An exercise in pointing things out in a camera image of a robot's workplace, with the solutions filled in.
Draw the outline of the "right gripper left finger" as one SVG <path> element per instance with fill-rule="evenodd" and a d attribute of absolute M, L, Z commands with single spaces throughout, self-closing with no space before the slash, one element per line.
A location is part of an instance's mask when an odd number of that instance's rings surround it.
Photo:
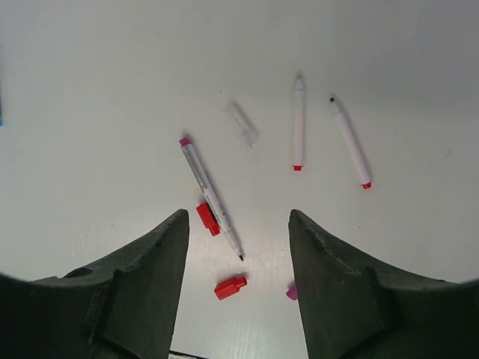
<path fill-rule="evenodd" d="M 189 246 L 189 215 L 63 277 L 1 276 L 3 358 L 166 358 Z"/>

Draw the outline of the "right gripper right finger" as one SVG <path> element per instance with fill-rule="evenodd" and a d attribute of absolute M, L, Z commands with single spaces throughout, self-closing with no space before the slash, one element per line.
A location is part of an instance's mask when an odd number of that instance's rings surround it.
<path fill-rule="evenodd" d="M 310 358 L 476 358 L 478 282 L 452 283 L 380 261 L 299 210 L 290 253 Z"/>

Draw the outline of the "clear cap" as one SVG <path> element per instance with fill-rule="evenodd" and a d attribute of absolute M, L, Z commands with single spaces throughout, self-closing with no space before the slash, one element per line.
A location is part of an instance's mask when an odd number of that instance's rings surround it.
<path fill-rule="evenodd" d="M 235 135 L 248 150 L 253 150 L 259 138 L 259 132 L 250 117 L 235 100 L 228 103 L 225 111 L 231 119 Z"/>

